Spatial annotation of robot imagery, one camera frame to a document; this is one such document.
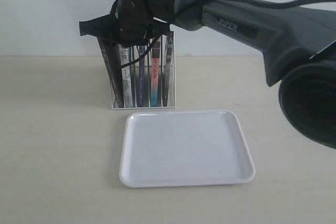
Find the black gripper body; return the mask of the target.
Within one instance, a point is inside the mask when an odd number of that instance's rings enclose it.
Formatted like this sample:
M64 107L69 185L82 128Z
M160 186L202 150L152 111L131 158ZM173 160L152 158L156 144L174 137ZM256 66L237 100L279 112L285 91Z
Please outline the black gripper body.
M139 44L173 24L194 30L194 0L115 0L95 19L94 35L119 44Z

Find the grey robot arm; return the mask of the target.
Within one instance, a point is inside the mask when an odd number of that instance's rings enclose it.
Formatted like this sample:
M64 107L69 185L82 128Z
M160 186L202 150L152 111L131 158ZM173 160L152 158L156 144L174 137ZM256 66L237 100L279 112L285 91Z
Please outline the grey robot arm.
M81 36L153 46L174 25L208 27L262 53L266 84L308 139L335 148L335 0L115 0L109 14L79 23Z

